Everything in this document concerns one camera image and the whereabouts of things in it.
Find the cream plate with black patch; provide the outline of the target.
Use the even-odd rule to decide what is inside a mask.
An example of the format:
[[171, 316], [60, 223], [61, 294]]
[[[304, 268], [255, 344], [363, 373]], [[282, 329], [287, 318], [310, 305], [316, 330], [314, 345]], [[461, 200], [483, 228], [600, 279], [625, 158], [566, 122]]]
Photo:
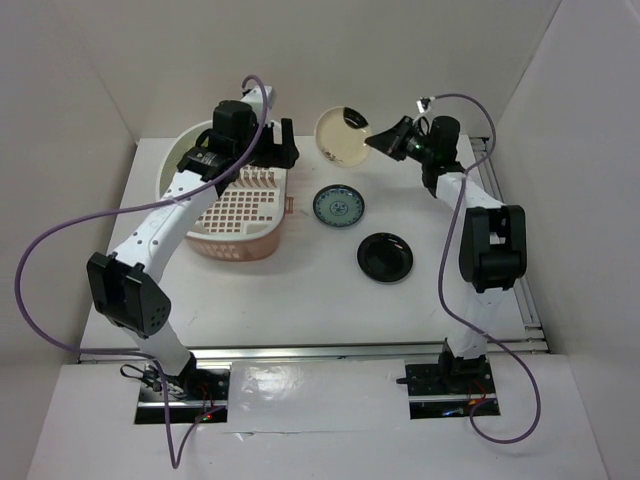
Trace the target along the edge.
[[369, 156], [365, 140], [372, 135], [368, 120], [358, 111], [336, 106], [317, 120], [314, 138], [322, 156], [332, 165], [354, 168]]

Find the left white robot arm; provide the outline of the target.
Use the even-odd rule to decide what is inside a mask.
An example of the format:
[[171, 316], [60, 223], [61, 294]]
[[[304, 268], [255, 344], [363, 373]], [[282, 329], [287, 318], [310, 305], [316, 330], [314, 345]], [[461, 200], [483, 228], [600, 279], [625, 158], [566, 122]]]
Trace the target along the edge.
[[277, 249], [286, 172], [299, 151], [292, 120], [270, 120], [273, 103], [251, 90], [183, 132], [159, 174], [158, 207], [111, 253], [94, 253], [87, 263], [96, 311], [157, 362], [163, 389], [176, 399], [212, 394], [218, 379], [198, 368], [170, 325], [171, 301], [160, 282], [183, 240], [230, 262]]

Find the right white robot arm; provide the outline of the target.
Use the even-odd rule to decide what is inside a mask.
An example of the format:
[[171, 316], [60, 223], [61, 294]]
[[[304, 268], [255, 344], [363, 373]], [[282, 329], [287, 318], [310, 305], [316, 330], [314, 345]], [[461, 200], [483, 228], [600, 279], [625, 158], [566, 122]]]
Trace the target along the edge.
[[461, 219], [458, 268], [468, 289], [463, 324], [444, 340], [435, 367], [415, 367], [406, 375], [411, 394], [470, 393], [487, 368], [486, 335], [493, 329], [507, 292], [527, 266], [524, 210], [493, 198], [464, 175], [458, 161], [460, 123], [437, 116], [427, 131], [405, 116], [390, 129], [364, 143], [389, 158], [411, 158], [421, 165], [422, 182], [430, 194]]

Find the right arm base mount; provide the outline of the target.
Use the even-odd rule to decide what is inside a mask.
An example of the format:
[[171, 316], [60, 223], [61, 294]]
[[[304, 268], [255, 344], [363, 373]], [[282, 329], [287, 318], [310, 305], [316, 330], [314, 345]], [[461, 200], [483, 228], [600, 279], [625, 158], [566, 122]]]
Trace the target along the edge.
[[485, 362], [478, 374], [445, 380], [436, 364], [406, 364], [395, 382], [406, 388], [412, 420], [501, 414], [491, 366]]

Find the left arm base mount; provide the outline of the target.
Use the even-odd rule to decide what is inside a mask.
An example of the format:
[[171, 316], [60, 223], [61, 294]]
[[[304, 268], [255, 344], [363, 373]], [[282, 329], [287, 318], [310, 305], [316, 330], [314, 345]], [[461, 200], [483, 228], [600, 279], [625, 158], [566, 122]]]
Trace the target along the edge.
[[[140, 389], [134, 417], [135, 425], [160, 425], [164, 420], [164, 390], [160, 377], [153, 365], [142, 367], [124, 364], [120, 367], [120, 375], [129, 380], [136, 380]], [[214, 377], [211, 387], [198, 386], [195, 394], [186, 393], [181, 388], [169, 383], [168, 399], [170, 420], [172, 424], [189, 424], [202, 416], [202, 423], [221, 424], [228, 420], [227, 400], [231, 367], [219, 365], [210, 371]]]

